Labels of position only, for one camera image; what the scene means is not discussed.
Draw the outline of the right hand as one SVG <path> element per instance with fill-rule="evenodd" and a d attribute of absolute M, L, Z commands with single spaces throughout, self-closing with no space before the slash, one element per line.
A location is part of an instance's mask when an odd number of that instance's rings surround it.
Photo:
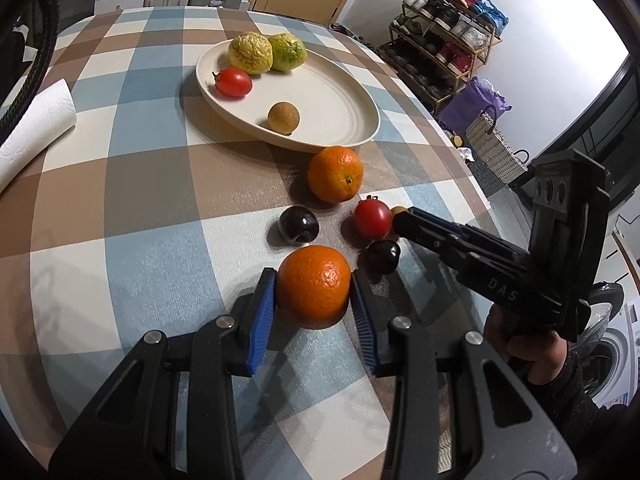
<path fill-rule="evenodd" d="M 567 358 L 567 342 L 557 332 L 544 336 L 517 335 L 506 328 L 506 321 L 498 304 L 493 304 L 489 310 L 484 336 L 506 362 L 518 358 L 529 363 L 527 380 L 534 385 L 544 385 L 555 380 Z"/>

